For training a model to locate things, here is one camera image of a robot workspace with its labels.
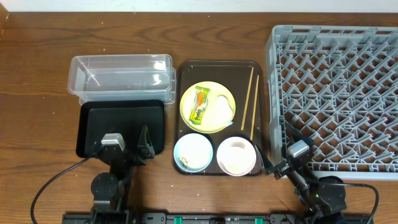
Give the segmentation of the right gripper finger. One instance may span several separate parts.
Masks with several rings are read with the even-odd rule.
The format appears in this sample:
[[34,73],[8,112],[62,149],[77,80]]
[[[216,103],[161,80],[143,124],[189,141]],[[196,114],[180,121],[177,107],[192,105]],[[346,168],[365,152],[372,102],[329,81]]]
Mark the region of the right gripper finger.
[[265,170],[273,167],[272,163],[269,161],[267,156],[264,154],[264,151],[259,149],[257,145],[255,145],[255,149],[257,150],[259,157],[261,158],[262,166],[264,167]]
[[298,129],[293,127],[290,123],[286,123],[286,130],[288,132],[289,142],[296,143],[303,140],[308,146],[313,146],[313,139],[302,134]]

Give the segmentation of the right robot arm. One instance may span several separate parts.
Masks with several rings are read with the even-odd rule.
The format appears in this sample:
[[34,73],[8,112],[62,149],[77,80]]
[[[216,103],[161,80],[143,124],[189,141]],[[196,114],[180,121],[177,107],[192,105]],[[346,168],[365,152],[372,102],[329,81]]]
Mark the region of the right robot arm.
[[334,176],[318,178],[309,169],[308,163],[314,156],[313,140],[287,123],[286,128],[294,143],[286,149],[286,156],[274,165],[260,153],[267,175],[276,180],[288,178],[295,194],[309,211],[293,217],[285,217],[287,223],[346,223],[342,211],[347,208],[343,181]]

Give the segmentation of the green snack wrapper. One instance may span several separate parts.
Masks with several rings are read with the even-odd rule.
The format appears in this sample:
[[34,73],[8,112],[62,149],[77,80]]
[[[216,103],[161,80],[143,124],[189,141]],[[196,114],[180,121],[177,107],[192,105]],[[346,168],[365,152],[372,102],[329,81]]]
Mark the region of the green snack wrapper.
[[196,86],[195,89],[195,99],[188,121],[190,124],[200,125],[208,105],[210,89],[202,86]]

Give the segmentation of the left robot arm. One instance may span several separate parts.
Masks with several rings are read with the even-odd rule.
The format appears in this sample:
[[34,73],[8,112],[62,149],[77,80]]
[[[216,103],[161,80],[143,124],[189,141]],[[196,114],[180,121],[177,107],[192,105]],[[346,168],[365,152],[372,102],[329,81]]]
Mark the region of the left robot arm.
[[142,127],[132,149],[127,148],[120,133],[105,134],[93,156],[109,165],[109,172],[98,174],[91,183],[94,200],[90,222],[139,223],[139,215],[127,204],[133,168],[155,157],[148,127]]

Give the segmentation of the light blue bowl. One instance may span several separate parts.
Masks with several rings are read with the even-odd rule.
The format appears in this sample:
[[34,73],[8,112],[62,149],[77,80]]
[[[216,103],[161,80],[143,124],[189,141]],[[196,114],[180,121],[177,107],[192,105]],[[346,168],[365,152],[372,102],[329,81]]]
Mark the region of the light blue bowl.
[[202,134],[190,133],[182,136],[174,146],[174,161],[184,172],[201,172],[213,158],[213,146]]

